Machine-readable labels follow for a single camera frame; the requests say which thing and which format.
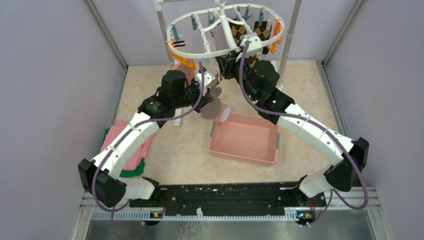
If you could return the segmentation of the grey red striped sock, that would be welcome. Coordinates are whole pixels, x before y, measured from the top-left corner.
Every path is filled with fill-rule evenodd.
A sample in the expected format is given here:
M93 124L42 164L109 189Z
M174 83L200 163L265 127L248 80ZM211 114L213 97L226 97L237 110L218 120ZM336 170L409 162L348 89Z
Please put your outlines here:
M206 120L213 120L221 115L221 87L214 87L208 91L206 104L200 109L200 116Z

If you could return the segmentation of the pink dotted sock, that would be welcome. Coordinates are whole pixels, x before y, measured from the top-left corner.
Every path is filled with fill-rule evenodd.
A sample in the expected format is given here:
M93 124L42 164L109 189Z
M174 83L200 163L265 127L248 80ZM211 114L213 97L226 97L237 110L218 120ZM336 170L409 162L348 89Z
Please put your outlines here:
M191 68L186 67L186 66L182 65L181 63L177 63L171 69L172 70L181 71L181 72L183 72L185 74L185 77L186 77L186 79L188 81L187 83L185 83L185 87L187 87L189 84L191 84L193 81L195 81L195 75L196 75L196 73ZM215 75L216 75L216 78L217 78L217 81L218 81L217 87L219 87L219 84L222 81L222 77L221 77L220 73L216 73ZM213 120L214 122L217 122L217 123L224 122L230 116L230 112L231 112L230 111L230 107L226 103L224 103L224 102L221 101L221 113L220 113L220 116L218 118L210 119L210 120Z

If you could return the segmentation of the white oval clip hanger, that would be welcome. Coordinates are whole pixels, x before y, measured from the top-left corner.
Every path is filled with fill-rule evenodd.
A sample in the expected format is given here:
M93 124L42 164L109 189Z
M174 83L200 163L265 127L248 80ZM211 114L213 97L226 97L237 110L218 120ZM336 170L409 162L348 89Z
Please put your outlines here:
M261 24L264 21L265 13L269 14L273 20L272 31L270 39L262 41L262 46L267 46L271 53L276 51L278 45L281 44L283 32L285 29L284 20L271 8L260 4L231 4L227 5L225 0L216 0L216 7L207 8L203 10L196 10L184 15L181 15L170 22L165 30L167 37L166 46L170 54L183 62L185 59L211 59L219 56L225 56L228 53L235 51L239 52L242 49L234 42L231 28L229 23L243 25L247 31L246 34L255 33L254 26L250 26L247 22L249 10L259 10L258 21ZM191 26L194 31L198 31L202 40L203 52L189 53L173 47L172 40L179 40L176 24L190 20ZM211 32L222 29L226 48L217 50L213 47L214 41L209 39L208 36Z

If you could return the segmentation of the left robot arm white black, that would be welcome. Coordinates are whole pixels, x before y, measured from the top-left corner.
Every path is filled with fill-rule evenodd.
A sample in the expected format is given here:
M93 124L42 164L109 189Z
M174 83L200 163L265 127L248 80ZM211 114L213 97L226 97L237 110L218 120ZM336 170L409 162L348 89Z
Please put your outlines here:
M105 212L118 211L116 205L125 195L141 199L147 206L160 202L160 193L149 180L135 187L119 180L120 174L142 144L159 131L166 122L183 118L212 101L210 85L216 81L211 70L201 68L192 80L180 70L169 70L161 79L156 92L146 98L112 142L92 159L83 159L77 166L85 191Z

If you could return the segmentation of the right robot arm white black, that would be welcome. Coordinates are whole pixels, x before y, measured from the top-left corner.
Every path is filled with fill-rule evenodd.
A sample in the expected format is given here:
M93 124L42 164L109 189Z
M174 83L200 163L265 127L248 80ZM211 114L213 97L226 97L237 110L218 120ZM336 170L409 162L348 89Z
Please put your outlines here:
M337 133L304 111L277 88L280 75L270 61L241 56L232 51L215 57L220 75L237 81L247 102L262 118L300 137L329 162L329 166L298 181L291 190L294 202L307 206L318 194L329 190L348 192L355 183L365 189L361 172L367 163L369 142Z

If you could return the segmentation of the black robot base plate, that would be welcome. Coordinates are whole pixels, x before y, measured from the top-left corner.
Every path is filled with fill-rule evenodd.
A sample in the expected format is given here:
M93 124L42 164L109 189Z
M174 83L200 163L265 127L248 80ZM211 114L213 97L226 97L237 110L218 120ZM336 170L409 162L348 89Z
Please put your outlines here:
M213 184L159 184L149 199L133 198L131 208L150 212L157 221L294 221L316 220L316 209L327 205L323 193L308 198L296 181Z

